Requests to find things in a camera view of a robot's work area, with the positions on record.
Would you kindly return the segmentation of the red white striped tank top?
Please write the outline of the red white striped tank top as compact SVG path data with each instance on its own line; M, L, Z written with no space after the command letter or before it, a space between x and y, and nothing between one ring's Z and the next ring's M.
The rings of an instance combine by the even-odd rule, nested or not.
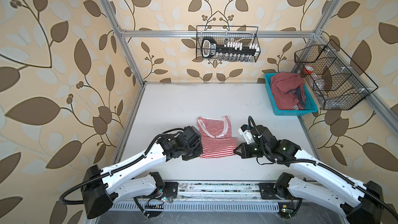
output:
M199 117L197 127L202 137L202 159L224 158L234 155L237 138L232 136L229 116L221 119Z

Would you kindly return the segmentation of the maroon tank top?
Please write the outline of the maroon tank top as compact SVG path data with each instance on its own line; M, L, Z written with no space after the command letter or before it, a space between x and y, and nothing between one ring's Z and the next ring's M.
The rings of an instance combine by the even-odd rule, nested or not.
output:
M305 109L304 80L299 74L281 72L271 77L271 93L279 110Z

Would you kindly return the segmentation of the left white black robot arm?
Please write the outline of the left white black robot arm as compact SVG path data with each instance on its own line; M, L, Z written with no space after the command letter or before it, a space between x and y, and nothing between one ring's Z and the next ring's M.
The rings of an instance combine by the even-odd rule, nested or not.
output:
M83 205L87 219L95 219L124 199L158 198L165 183L158 172L139 178L141 173L181 158L189 161L203 153L201 134L193 126L174 128L155 136L147 149L108 167L87 169L83 182L61 194L64 205Z

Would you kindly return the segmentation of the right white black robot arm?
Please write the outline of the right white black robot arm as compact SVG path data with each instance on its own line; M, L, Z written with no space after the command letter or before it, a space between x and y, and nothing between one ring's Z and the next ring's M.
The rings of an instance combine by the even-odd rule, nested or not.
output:
M314 179L312 184L290 173L282 173L274 183L261 183L262 199L307 200L325 207L350 224L379 224L384 211L398 217L393 207L383 200L382 188L369 181L353 179L320 162L289 140L278 140L262 125L242 125L239 134L244 143L234 149L242 159L265 158L267 164L277 164L299 171Z

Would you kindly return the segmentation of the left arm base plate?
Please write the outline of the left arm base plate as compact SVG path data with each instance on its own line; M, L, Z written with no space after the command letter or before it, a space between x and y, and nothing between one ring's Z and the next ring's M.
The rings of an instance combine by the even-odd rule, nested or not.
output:
M155 197L159 199L175 198L178 194L179 183L176 181L166 181L160 185L155 193Z

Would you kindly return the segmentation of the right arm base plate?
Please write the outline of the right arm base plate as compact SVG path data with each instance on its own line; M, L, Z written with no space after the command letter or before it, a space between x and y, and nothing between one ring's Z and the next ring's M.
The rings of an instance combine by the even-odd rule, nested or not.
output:
M275 183L259 183L259 192L262 200L299 200L290 195L287 190L278 189Z

